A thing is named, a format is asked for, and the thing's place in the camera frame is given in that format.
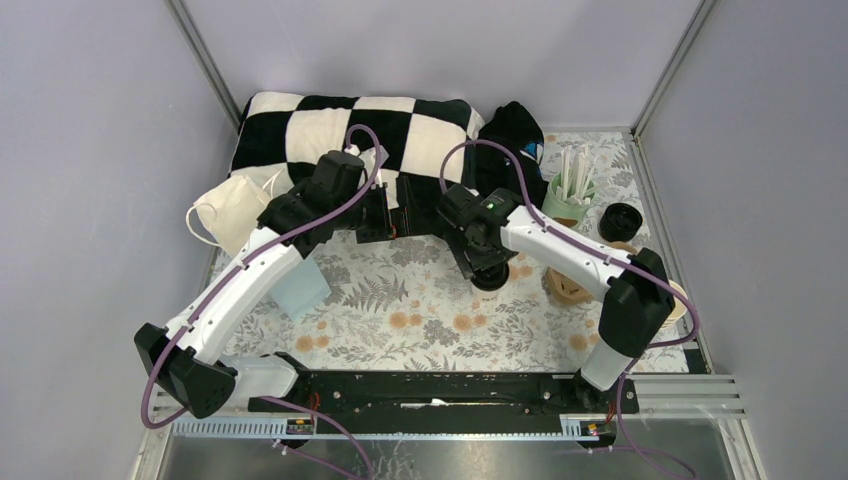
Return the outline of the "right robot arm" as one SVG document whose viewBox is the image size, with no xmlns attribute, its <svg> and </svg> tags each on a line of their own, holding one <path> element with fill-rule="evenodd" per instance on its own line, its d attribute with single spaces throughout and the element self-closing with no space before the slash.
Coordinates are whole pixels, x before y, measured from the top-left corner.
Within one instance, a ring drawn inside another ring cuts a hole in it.
<svg viewBox="0 0 848 480">
<path fill-rule="evenodd" d="M 509 261 L 525 253 L 601 302 L 601 339 L 579 370 L 573 396 L 589 412 L 607 405 L 612 386 L 644 353 L 674 309 L 660 257 L 649 249 L 632 255 L 595 242 L 506 189 L 482 197 L 453 185 L 443 193 L 437 212 L 444 224 L 441 238 L 477 290 L 501 289 L 509 277 Z"/>
</svg>

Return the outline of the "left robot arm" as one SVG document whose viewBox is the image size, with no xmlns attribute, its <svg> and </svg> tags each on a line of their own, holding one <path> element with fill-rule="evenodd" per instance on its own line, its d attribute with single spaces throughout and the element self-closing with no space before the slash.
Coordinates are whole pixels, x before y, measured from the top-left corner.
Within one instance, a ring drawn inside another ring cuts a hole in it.
<svg viewBox="0 0 848 480">
<path fill-rule="evenodd" d="M 223 350 L 241 321 L 274 287 L 305 282 L 299 268 L 316 246 L 338 230 L 355 230 L 367 216 L 388 216 L 388 186 L 381 178 L 385 157 L 358 158 L 353 151 L 330 151 L 311 176 L 287 192 L 275 181 L 263 186 L 250 233 L 232 261 L 201 294 L 163 327 L 147 323 L 134 342 L 148 378 L 141 417 L 160 428 L 150 414 L 154 388 L 175 400 L 181 413 L 207 418 L 221 408 L 271 397 L 296 411 L 309 401 L 310 385 L 280 355 L 238 357 Z"/>
</svg>

